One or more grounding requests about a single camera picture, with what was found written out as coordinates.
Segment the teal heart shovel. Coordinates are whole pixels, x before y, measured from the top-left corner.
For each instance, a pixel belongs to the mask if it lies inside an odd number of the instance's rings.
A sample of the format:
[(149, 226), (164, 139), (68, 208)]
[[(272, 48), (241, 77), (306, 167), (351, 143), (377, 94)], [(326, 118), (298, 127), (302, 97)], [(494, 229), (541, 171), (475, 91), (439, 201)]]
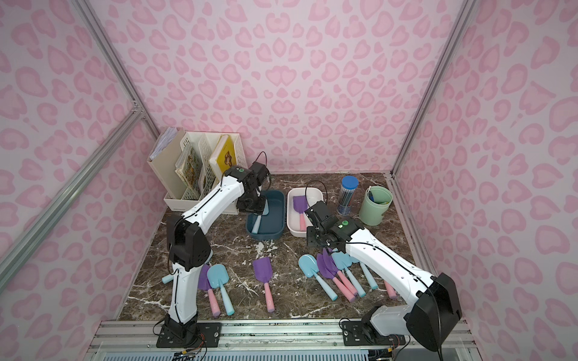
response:
[(258, 215), (255, 222), (254, 222), (253, 228), (251, 230), (252, 234), (259, 233), (261, 221), (262, 221), (264, 216), (268, 215), (268, 213), (269, 213), (269, 203), (268, 203), (268, 201), (266, 201), (264, 209), (263, 209), (263, 213)]

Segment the purple square shovel pink handle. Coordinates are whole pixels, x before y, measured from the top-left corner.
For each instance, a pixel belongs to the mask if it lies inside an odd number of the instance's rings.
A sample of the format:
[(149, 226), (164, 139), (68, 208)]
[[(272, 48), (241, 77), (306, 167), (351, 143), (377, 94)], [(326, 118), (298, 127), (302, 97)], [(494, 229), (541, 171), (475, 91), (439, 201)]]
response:
[(307, 228), (305, 211), (308, 208), (308, 202), (307, 202), (306, 196), (305, 195), (294, 196), (293, 197), (293, 206), (294, 206), (295, 212), (298, 213), (298, 215), (299, 215), (300, 231), (305, 232), (306, 228)]

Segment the white storage box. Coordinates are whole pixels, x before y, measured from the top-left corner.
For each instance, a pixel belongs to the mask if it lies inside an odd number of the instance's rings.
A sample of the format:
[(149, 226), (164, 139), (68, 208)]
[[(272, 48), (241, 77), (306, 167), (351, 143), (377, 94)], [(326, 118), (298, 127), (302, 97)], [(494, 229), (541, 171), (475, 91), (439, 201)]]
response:
[[(295, 212), (293, 206), (293, 197), (294, 196), (301, 196), (305, 195), (308, 202), (308, 208), (319, 201), (324, 201), (323, 192), (320, 189), (315, 187), (297, 187), (292, 188), (287, 194), (287, 214), (286, 214), (286, 224), (287, 228), (289, 228), (290, 233), (298, 238), (305, 238), (306, 231), (300, 231), (300, 220), (298, 213)], [(306, 224), (307, 227), (311, 227), (312, 223), (309, 218), (306, 216)]]

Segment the dark teal storage box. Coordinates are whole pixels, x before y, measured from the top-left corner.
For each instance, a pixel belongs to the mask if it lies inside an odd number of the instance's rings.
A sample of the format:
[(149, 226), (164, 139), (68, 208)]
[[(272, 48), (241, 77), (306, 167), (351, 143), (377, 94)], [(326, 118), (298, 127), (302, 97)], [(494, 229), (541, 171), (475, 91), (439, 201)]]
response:
[(245, 228), (247, 233), (258, 241), (269, 241), (280, 239), (285, 227), (286, 199), (280, 190), (269, 190), (265, 193), (268, 201), (269, 213), (263, 215), (260, 222), (260, 229), (253, 233), (257, 215), (249, 214)]

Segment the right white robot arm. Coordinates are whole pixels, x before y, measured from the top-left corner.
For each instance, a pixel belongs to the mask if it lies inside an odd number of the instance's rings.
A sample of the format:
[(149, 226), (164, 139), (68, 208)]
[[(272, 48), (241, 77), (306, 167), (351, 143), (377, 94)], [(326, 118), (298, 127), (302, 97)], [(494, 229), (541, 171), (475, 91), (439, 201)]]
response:
[(442, 345), (462, 318), (454, 280), (414, 266), (380, 242), (368, 228), (347, 217), (340, 220), (319, 201), (305, 210), (312, 223), (307, 239), (336, 248), (361, 261), (388, 282), (406, 305), (377, 305), (361, 321), (367, 341), (377, 344), (393, 335), (410, 335), (429, 351)]

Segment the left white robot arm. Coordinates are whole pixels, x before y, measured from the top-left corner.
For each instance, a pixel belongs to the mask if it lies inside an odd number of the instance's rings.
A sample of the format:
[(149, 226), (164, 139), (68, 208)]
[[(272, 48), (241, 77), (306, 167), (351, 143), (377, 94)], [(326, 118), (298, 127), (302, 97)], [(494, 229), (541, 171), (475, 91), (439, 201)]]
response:
[(207, 239), (210, 227), (231, 204), (240, 212), (262, 214), (266, 204), (262, 186), (269, 179), (263, 163), (255, 161), (249, 168), (235, 165), (198, 204), (168, 219), (166, 235), (173, 281), (163, 327), (176, 338), (185, 340), (197, 332), (197, 287), (202, 267), (212, 252)]

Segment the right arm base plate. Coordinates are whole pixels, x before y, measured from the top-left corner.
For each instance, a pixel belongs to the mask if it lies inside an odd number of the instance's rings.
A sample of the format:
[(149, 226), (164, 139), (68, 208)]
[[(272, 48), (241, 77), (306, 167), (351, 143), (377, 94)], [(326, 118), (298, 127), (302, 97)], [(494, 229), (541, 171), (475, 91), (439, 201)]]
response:
[(342, 318), (339, 322), (345, 346), (405, 346), (404, 335), (381, 335), (373, 327), (361, 320)]

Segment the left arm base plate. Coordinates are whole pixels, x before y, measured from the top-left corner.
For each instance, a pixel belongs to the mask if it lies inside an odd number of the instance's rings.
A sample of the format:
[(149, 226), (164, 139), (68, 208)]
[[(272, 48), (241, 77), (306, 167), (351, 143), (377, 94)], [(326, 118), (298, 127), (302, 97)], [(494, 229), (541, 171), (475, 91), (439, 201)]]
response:
[(166, 320), (157, 337), (156, 348), (218, 347), (221, 323), (175, 323)]

